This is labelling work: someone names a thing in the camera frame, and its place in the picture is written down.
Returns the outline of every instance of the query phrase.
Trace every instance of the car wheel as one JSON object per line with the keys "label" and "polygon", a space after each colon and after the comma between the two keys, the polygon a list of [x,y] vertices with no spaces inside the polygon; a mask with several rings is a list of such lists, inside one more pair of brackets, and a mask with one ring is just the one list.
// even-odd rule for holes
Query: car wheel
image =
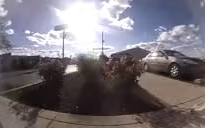
{"label": "car wheel", "polygon": [[144,64],[144,72],[147,72],[147,71],[149,71],[149,66],[148,64]]}
{"label": "car wheel", "polygon": [[180,77],[180,66],[178,64],[171,64],[169,67],[169,75],[172,78]]}

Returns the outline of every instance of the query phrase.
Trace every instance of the flowering shrub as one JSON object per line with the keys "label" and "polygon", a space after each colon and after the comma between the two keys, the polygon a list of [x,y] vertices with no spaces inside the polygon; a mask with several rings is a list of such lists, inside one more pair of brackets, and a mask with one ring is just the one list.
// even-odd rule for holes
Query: flowering shrub
{"label": "flowering shrub", "polygon": [[120,60],[111,58],[104,66],[104,75],[110,79],[136,80],[143,73],[143,64],[134,57],[125,55]]}
{"label": "flowering shrub", "polygon": [[61,60],[44,60],[39,65],[39,75],[46,82],[62,81],[67,63]]}

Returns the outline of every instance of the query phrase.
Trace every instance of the building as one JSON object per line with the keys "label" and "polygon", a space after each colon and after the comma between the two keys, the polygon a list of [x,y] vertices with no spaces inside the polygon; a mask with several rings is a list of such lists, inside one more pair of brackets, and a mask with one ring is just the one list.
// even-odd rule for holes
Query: building
{"label": "building", "polygon": [[141,60],[142,58],[146,57],[150,52],[136,47],[136,48],[132,48],[132,49],[128,49],[125,51],[121,51],[121,52],[117,52],[112,54],[111,56],[115,57],[115,58],[120,58],[121,56],[125,55],[125,54],[130,54],[132,56],[134,56],[136,59]]}
{"label": "building", "polygon": [[13,56],[11,53],[0,55],[0,70],[30,69],[40,61],[40,56]]}

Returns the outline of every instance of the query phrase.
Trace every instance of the car door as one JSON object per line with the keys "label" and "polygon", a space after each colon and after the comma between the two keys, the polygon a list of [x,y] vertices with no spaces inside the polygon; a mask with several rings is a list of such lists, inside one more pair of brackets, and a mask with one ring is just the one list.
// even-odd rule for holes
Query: car door
{"label": "car door", "polygon": [[156,70],[156,53],[151,53],[146,57],[146,63],[150,70]]}
{"label": "car door", "polygon": [[168,67],[168,64],[169,64],[168,57],[164,53],[159,51],[157,53],[156,60],[155,60],[156,70],[165,72]]}

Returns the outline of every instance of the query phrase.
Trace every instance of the utility pole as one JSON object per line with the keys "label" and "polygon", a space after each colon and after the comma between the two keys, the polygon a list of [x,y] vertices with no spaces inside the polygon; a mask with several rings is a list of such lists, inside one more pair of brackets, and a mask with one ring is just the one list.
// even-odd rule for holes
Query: utility pole
{"label": "utility pole", "polygon": [[102,32],[101,55],[104,55],[104,32]]}
{"label": "utility pole", "polygon": [[62,32],[62,59],[64,59],[65,54],[65,29]]}
{"label": "utility pole", "polygon": [[62,31],[62,59],[64,59],[64,47],[65,47],[65,28],[66,25],[65,24],[61,24],[61,25],[56,25],[54,27],[55,31]]}

